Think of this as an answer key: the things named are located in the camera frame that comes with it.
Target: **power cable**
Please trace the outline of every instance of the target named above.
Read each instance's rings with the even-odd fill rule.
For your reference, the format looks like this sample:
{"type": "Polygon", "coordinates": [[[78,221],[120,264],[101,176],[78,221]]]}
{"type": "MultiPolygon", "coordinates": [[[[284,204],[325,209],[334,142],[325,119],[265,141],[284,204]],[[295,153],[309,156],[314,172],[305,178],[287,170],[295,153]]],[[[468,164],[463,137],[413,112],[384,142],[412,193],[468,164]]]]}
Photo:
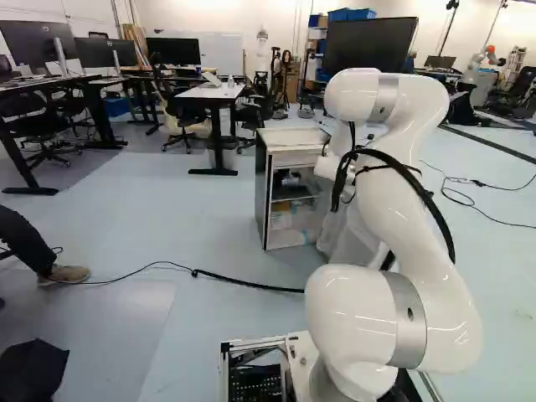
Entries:
{"type": "Polygon", "coordinates": [[[469,197],[467,194],[462,193],[459,190],[455,190],[454,188],[447,187],[447,183],[450,182],[450,183],[458,183],[458,184],[474,184],[475,186],[478,186],[478,187],[481,187],[481,188],[488,187],[488,188],[495,188],[497,190],[502,190],[502,191],[519,191],[519,190],[523,190],[530,183],[532,183],[534,181],[534,179],[536,178],[536,174],[534,174],[531,177],[531,179],[528,180],[521,187],[506,188],[506,187],[495,186],[493,184],[484,183],[483,181],[477,180],[477,179],[474,179],[474,178],[473,179],[470,179],[470,178],[455,178],[455,177],[447,175],[444,171],[442,171],[438,167],[432,166],[428,162],[423,161],[422,159],[420,161],[423,162],[428,168],[434,169],[434,170],[436,170],[437,172],[439,172],[439,173],[441,173],[443,175],[443,183],[441,184],[441,194],[443,194],[443,196],[445,198],[447,198],[448,200],[452,201],[453,203],[456,203],[456,204],[461,205],[463,207],[468,207],[468,208],[474,209],[479,214],[484,215],[486,218],[488,218],[491,221],[496,222],[498,224],[504,224],[506,226],[513,226],[513,227],[517,227],[517,228],[536,229],[536,226],[532,226],[530,224],[515,224],[515,223],[512,223],[512,222],[506,222],[506,221],[503,221],[503,220],[500,220],[500,219],[497,219],[497,218],[493,218],[489,214],[487,214],[484,211],[482,211],[481,209],[479,209],[476,206],[477,203],[473,198],[469,197]],[[462,196],[463,199],[462,200],[455,199],[452,196],[448,195],[447,192],[458,194],[459,196],[462,196]]]}

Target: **whiteboard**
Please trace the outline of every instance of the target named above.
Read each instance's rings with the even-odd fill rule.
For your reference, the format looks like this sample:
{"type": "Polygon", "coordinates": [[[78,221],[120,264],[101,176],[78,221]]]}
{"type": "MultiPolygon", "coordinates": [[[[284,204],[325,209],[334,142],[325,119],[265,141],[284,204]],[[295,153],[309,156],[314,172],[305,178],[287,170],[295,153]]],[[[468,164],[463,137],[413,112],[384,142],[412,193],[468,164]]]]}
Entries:
{"type": "Polygon", "coordinates": [[[145,28],[147,38],[194,38],[199,40],[201,65],[217,67],[219,75],[243,75],[243,42],[241,33],[191,32],[164,29],[155,33],[154,28],[145,28]]]}

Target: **desk leg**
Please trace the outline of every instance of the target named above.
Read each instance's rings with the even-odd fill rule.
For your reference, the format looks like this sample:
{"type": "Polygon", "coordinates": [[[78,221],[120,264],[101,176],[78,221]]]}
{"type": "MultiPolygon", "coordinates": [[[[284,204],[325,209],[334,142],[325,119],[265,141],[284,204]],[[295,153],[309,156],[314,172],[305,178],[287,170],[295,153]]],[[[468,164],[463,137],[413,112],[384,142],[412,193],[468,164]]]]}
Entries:
{"type": "Polygon", "coordinates": [[[210,109],[212,120],[212,138],[214,140],[214,153],[216,159],[216,167],[211,169],[190,169],[189,174],[208,174],[213,176],[236,176],[236,170],[226,169],[224,167],[224,149],[221,142],[221,127],[219,121],[219,107],[213,106],[210,109]]]}
{"type": "Polygon", "coordinates": [[[85,143],[86,148],[98,149],[121,149],[122,146],[128,145],[126,141],[117,141],[111,128],[110,120],[104,100],[101,98],[101,88],[98,85],[85,85],[84,97],[89,105],[91,117],[100,135],[100,141],[88,141],[85,143]]]}
{"type": "Polygon", "coordinates": [[[137,123],[138,119],[136,117],[136,110],[134,109],[134,105],[132,104],[130,91],[129,91],[130,87],[128,85],[128,81],[123,81],[122,86],[123,86],[123,92],[125,92],[126,103],[128,103],[128,110],[131,112],[132,122],[137,123]]]}
{"type": "Polygon", "coordinates": [[[236,102],[233,102],[229,108],[229,119],[231,121],[231,136],[236,137],[236,102]]]}
{"type": "Polygon", "coordinates": [[[9,132],[4,131],[3,128],[0,128],[0,141],[2,141],[2,144],[6,148],[6,152],[28,185],[27,187],[8,187],[2,190],[3,193],[28,195],[55,195],[58,193],[56,188],[46,188],[38,185],[32,171],[26,164],[26,161],[24,161],[23,155],[20,153],[14,138],[9,135],[9,132]]]}
{"type": "Polygon", "coordinates": [[[149,101],[149,106],[151,107],[151,115],[152,115],[152,121],[154,122],[154,126],[151,127],[147,132],[146,135],[150,136],[153,134],[158,128],[162,125],[162,123],[158,122],[158,114],[157,114],[157,107],[155,106],[155,100],[154,100],[154,88],[152,87],[152,81],[146,80],[145,81],[145,91],[147,93],[147,98],[149,101]]]}

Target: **shelf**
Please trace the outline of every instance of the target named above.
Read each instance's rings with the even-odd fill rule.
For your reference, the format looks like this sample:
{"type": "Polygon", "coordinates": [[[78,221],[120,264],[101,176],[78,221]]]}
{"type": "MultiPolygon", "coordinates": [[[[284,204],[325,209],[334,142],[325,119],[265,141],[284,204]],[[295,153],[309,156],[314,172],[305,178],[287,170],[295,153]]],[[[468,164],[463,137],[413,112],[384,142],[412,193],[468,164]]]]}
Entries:
{"type": "Polygon", "coordinates": [[[296,201],[298,199],[316,198],[320,193],[311,193],[307,187],[278,188],[274,189],[271,195],[272,203],[282,203],[283,201],[296,201]]]}

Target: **computer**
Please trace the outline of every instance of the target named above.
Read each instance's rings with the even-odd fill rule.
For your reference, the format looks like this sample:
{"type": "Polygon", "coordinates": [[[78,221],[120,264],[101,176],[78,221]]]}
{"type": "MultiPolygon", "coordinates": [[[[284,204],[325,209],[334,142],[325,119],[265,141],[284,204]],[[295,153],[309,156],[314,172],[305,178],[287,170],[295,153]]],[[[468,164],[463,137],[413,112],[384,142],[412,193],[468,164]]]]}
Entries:
{"type": "Polygon", "coordinates": [[[201,64],[198,39],[186,38],[147,38],[149,58],[160,54],[164,64],[201,64]]]}
{"type": "Polygon", "coordinates": [[[136,47],[131,40],[103,38],[75,38],[80,64],[85,69],[115,67],[113,50],[117,52],[119,65],[137,65],[136,47]]]}
{"type": "Polygon", "coordinates": [[[426,58],[425,67],[432,67],[434,69],[438,69],[439,67],[441,67],[441,57],[429,55],[426,58]]]}
{"type": "Polygon", "coordinates": [[[451,56],[432,56],[429,55],[425,61],[425,67],[433,69],[450,70],[456,61],[456,57],[451,56]]]}
{"type": "Polygon", "coordinates": [[[418,21],[403,17],[330,22],[322,69],[331,75],[352,67],[402,72],[418,21]]]}
{"type": "Polygon", "coordinates": [[[15,63],[29,64],[33,72],[46,69],[49,61],[58,61],[54,38],[61,39],[66,59],[78,58],[75,38],[67,23],[0,21],[0,30],[15,63]]]}

